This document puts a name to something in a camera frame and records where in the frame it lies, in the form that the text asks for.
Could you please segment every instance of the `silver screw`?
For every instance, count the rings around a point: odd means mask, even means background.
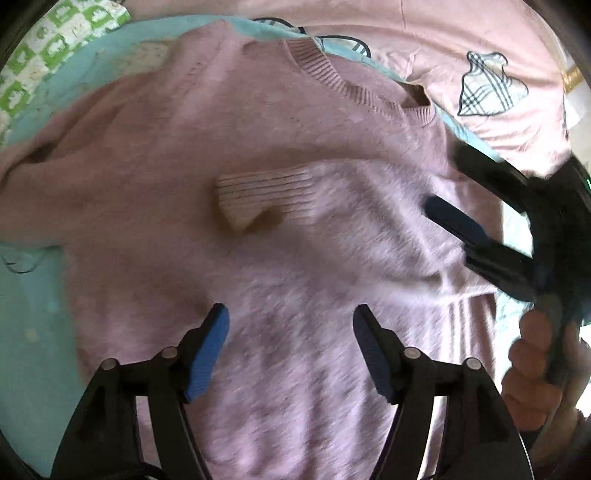
[[[113,370],[116,366],[117,360],[115,360],[114,358],[108,358],[107,360],[103,360],[103,362],[100,365],[100,367],[106,371]]]
[[[480,360],[477,360],[476,358],[469,358],[468,360],[466,360],[466,365],[468,366],[468,368],[472,370],[479,370],[482,366]]]
[[[417,358],[419,358],[421,356],[421,352],[418,348],[415,348],[413,346],[409,346],[404,349],[404,356],[406,358],[411,358],[412,360],[416,360]]]
[[[178,350],[175,346],[168,346],[160,352],[163,358],[174,358],[178,355]]]

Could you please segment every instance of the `person's arm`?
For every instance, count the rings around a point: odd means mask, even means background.
[[[550,385],[544,379],[547,352],[552,341],[550,322],[537,310],[527,312],[519,323],[519,338],[509,350],[512,367],[503,378],[502,396],[520,431],[535,431],[546,423],[548,434],[535,445],[530,459],[536,480],[543,480],[560,463],[584,425],[576,404],[589,382],[591,349],[568,327],[564,335],[564,354],[571,375],[566,387]]]

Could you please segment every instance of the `pink fabric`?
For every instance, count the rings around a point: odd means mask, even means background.
[[[188,408],[215,478],[368,478],[393,409],[355,342],[358,303],[407,345],[493,373],[493,288],[420,209],[438,193],[499,234],[454,144],[420,90],[220,22],[0,154],[0,237],[63,246],[87,375],[228,306],[212,386]],[[436,455],[434,440],[426,469]]]
[[[546,174],[569,150],[563,126],[563,83],[545,46],[547,32],[522,0],[127,0],[136,20],[165,15],[277,17],[309,35],[363,40],[372,58],[409,82],[520,170]],[[504,113],[459,116],[468,52],[501,53],[504,72],[528,94]],[[504,60],[493,67],[502,75]]]

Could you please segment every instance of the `plaid applique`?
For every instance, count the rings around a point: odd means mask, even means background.
[[[498,52],[467,54],[470,70],[462,77],[458,116],[491,116],[505,113],[529,94],[527,85],[509,77],[507,58]]]

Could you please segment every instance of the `pink sweater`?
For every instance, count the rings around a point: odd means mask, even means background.
[[[212,386],[188,408],[215,477],[368,478],[394,409],[355,342],[358,303],[492,374],[493,288],[421,214],[436,193],[499,232],[453,146],[421,89],[219,22],[0,154],[0,238],[63,246],[86,375],[228,306]]]

